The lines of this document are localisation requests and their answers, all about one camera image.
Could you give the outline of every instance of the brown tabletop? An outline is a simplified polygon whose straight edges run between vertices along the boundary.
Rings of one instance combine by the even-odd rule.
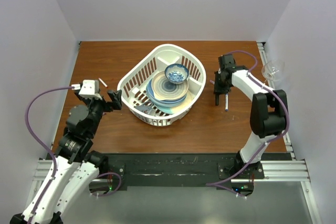
[[[71,84],[84,79],[103,79],[110,89],[116,89],[125,76],[156,46],[172,43],[195,55],[206,70],[206,85],[200,98],[181,120],[166,127],[151,126],[135,117],[127,106],[121,111],[105,115],[93,139],[92,150],[102,153],[183,152],[183,153],[235,153],[246,143],[251,129],[249,116],[251,102],[238,89],[229,94],[229,111],[225,112],[225,98],[215,106],[214,79],[218,70],[218,57],[233,50],[245,50],[258,57],[252,72],[263,81],[263,64],[254,41],[92,41],[82,42],[73,70]],[[244,54],[234,54],[238,65],[251,67],[253,60]],[[106,99],[106,89],[101,93]],[[69,110],[81,102],[69,91],[61,115],[53,150],[62,137]],[[283,140],[271,143],[268,152],[285,152]]]

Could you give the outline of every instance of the patterned bowl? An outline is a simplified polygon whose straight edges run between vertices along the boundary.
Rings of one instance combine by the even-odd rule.
[[[181,84],[189,77],[188,69],[182,64],[171,64],[164,70],[167,79],[174,84]]]

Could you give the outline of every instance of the white marker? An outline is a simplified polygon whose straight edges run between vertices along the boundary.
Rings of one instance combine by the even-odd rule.
[[[225,94],[225,111],[229,110],[229,94]]]
[[[105,86],[105,88],[108,87],[107,84],[102,79],[98,78],[98,80]]]

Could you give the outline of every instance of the white wall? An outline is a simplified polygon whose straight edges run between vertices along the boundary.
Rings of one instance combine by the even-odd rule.
[[[79,40],[265,41],[289,0],[57,0]]]
[[[25,128],[25,107],[38,93],[69,83],[77,43],[56,0],[0,6],[0,223],[9,223],[24,210],[38,158],[45,157]],[[32,126],[48,145],[64,98],[64,91],[47,95],[32,108]]]
[[[267,43],[285,61],[290,137],[325,224],[336,222],[336,0],[291,0]]]

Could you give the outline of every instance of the dish rack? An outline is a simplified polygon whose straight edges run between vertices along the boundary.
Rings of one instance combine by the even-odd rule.
[[[193,96],[192,102],[184,110],[169,115],[160,111],[155,105],[155,115],[147,115],[136,108],[148,101],[146,86],[158,73],[164,71],[170,64],[179,63],[189,70],[189,91]],[[118,83],[118,90],[122,90],[121,100],[140,120],[154,126],[169,126],[177,119],[181,119],[200,97],[206,82],[205,69],[201,62],[187,50],[172,44],[163,44],[154,48]]]

